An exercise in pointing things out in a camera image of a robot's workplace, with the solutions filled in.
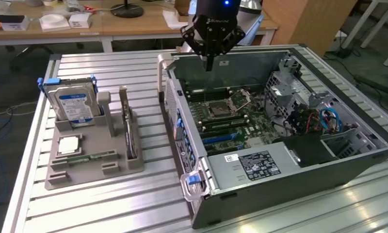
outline blue pcie slot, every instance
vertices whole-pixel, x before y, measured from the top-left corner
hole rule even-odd
[[[205,138],[205,139],[203,139],[203,144],[211,144],[211,143],[216,143],[216,142],[235,140],[236,135],[237,135],[236,133],[232,133],[232,134],[221,136],[221,137]]]

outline black power cable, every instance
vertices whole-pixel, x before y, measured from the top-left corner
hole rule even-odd
[[[379,100],[377,100],[379,105],[381,106],[383,109],[385,109],[385,110],[388,111],[388,108],[387,108],[387,107],[383,105],[383,103],[381,103],[381,101],[383,101],[383,94],[381,94],[380,90],[376,89],[372,85],[369,85],[369,84],[364,83],[363,81],[360,81],[360,80],[356,78],[357,75],[353,75],[353,73],[349,71],[349,69],[347,68],[347,66],[343,64],[343,62],[341,62],[340,60],[337,60],[337,59],[335,59],[335,58],[329,58],[329,57],[327,57],[327,56],[324,56],[324,60],[335,61],[335,62],[337,62],[339,64],[341,64],[341,66],[343,66],[344,69],[347,70],[348,74],[352,76],[353,80],[355,80],[357,83],[363,83],[363,84],[365,84],[368,87],[371,87],[371,88],[376,91],[376,93],[379,94]]]
[[[0,131],[4,129],[4,127],[11,123],[11,121],[12,121],[12,118],[13,118],[13,109],[11,108],[11,107],[8,107],[8,106],[0,106],[0,108],[5,108],[8,111],[11,111],[11,116],[9,116],[9,118],[8,118],[8,120],[7,120],[7,122],[1,125],[1,127],[0,127]]]

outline barcode label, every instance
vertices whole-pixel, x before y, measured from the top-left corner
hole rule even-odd
[[[231,154],[224,156],[225,162],[232,162],[239,160],[239,155],[237,154]]]

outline hard drive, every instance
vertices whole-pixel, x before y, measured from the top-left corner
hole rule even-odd
[[[37,80],[39,88],[47,95],[57,120],[71,121],[72,127],[93,125],[93,118],[101,115],[96,100],[96,78]]]

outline wooden table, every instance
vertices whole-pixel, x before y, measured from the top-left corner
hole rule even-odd
[[[88,0],[80,3],[93,8],[111,8],[120,4],[121,0]],[[13,2],[11,11],[33,18],[29,28],[24,32],[5,32],[0,29],[0,45],[32,45],[68,42],[100,41],[104,52],[112,52],[113,40],[180,38],[180,31],[168,28],[163,10],[173,10],[168,3],[143,2],[131,0],[144,8],[144,15],[139,18],[119,18],[109,11],[100,11],[91,16],[92,26],[89,29],[69,29],[57,32],[43,33],[39,18],[43,12],[52,7],[29,7],[23,2]],[[271,44],[276,23],[264,14],[264,20],[257,35],[263,35],[261,45]]]

